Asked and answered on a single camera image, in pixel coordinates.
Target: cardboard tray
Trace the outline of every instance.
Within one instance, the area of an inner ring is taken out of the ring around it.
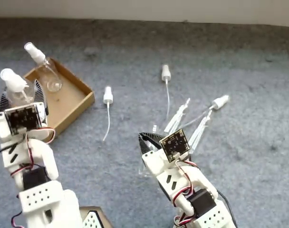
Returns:
[[[58,61],[51,58],[61,74],[62,88],[56,93],[45,92],[48,103],[48,126],[62,133],[74,120],[95,102],[94,91]],[[35,69],[25,76],[30,81],[38,79]]]

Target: circuit board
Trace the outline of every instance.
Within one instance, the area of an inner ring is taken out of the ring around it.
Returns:
[[[174,156],[179,153],[180,155],[190,150],[188,140],[182,129],[174,132],[173,134],[163,138],[159,141],[164,150],[168,161],[171,163],[175,160]]]
[[[25,133],[41,127],[38,109],[34,104],[5,110],[4,113],[11,135]]]

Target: glass spray bottle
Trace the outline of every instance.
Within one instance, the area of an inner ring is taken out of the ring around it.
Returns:
[[[62,87],[60,73],[57,71],[52,60],[46,58],[45,54],[37,49],[31,42],[25,44],[24,49],[30,54],[37,63],[36,71],[39,75],[39,81],[50,92],[57,92]]]
[[[34,102],[35,85],[29,80],[17,75],[12,69],[3,69],[1,79],[6,84],[6,97],[11,107],[27,105]]]

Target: white wall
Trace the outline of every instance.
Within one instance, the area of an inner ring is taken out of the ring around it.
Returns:
[[[289,26],[289,0],[0,0],[0,17]]]

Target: white spray nozzle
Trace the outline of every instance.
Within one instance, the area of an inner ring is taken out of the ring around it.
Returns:
[[[212,101],[212,108],[218,110],[221,107],[223,107],[228,101],[229,95],[224,95],[219,98],[216,98],[214,101]]]
[[[163,65],[162,80],[166,83],[171,80],[171,72],[168,65]]]
[[[27,82],[9,68],[1,71],[0,78],[6,83],[7,88],[14,93],[22,92],[25,87],[28,87]]]
[[[45,54],[40,51],[39,49],[36,48],[33,43],[28,42],[27,44],[24,45],[24,49],[30,54],[32,59],[38,64],[44,64],[45,61]]]
[[[112,88],[110,86],[107,86],[105,88],[105,94],[103,95],[103,103],[112,104],[113,103],[113,94],[112,94]]]

